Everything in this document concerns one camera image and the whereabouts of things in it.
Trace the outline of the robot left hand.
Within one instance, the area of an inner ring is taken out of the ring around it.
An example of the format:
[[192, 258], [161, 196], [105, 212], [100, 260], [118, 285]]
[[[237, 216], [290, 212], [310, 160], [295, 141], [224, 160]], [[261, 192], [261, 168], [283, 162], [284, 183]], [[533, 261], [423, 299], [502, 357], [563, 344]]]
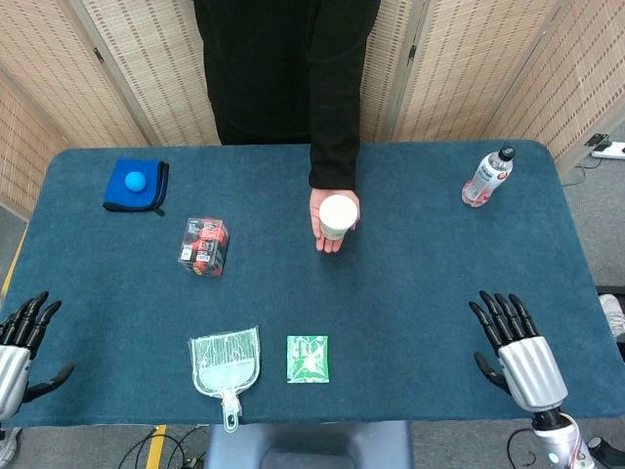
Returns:
[[31, 366], [47, 327], [62, 305], [54, 301], [40, 312], [48, 291], [27, 299], [1, 321], [1, 421], [12, 418], [23, 404], [54, 392], [68, 379], [75, 365], [67, 363], [47, 381], [29, 385]]

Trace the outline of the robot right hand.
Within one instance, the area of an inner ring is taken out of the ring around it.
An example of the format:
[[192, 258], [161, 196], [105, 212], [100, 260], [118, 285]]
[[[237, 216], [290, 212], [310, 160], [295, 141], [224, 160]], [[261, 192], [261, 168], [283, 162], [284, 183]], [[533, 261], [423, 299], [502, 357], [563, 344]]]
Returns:
[[568, 395], [547, 339], [515, 294], [479, 292], [469, 307], [479, 321], [501, 367], [496, 371], [481, 352], [474, 353], [481, 374], [512, 397], [523, 410], [539, 414], [558, 410]]

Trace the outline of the person left hand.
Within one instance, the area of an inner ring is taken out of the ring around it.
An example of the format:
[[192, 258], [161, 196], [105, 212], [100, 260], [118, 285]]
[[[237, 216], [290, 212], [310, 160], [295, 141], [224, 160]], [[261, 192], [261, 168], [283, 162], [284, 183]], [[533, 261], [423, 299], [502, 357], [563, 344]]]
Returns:
[[312, 232], [315, 237], [315, 247], [317, 251], [323, 251], [327, 254], [337, 253], [343, 244], [341, 239], [330, 240], [324, 236], [321, 231], [319, 207], [321, 203], [331, 195], [342, 195], [349, 198], [356, 207], [356, 218], [351, 224], [350, 229], [354, 231], [357, 226], [357, 222], [360, 219], [360, 200], [355, 192], [350, 190], [326, 190], [326, 189], [311, 189], [311, 195], [309, 200], [309, 209], [311, 216]]

